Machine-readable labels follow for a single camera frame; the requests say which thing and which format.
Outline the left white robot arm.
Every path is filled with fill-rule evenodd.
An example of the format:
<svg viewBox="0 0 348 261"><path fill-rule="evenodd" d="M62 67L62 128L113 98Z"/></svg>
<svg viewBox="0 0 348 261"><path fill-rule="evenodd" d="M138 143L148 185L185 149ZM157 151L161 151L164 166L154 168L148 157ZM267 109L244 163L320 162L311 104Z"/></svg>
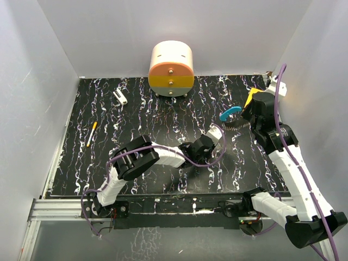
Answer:
<svg viewBox="0 0 348 261"><path fill-rule="evenodd" d="M140 177L153 165L166 165L184 169L194 163L201 165L212 157L212 152L221 134L202 134L195 142L185 142L178 147L160 148L147 135L142 135L116 151L110 168L110 176L101 186L101 191L93 197L92 210L101 217L108 216L117 195L128 181Z"/></svg>

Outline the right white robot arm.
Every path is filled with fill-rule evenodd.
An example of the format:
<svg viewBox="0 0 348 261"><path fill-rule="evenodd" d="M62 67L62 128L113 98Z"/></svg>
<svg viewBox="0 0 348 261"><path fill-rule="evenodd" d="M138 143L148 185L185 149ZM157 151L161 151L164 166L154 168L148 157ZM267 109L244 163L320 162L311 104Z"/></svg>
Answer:
<svg viewBox="0 0 348 261"><path fill-rule="evenodd" d="M250 122L256 141L282 175L294 207L275 199L258 188L244 194L243 211L250 216L261 212L285 229L291 243L304 248L337 234L346 224L343 212L335 212L325 200L306 167L293 130L274 116L275 96L256 92L242 112Z"/></svg>

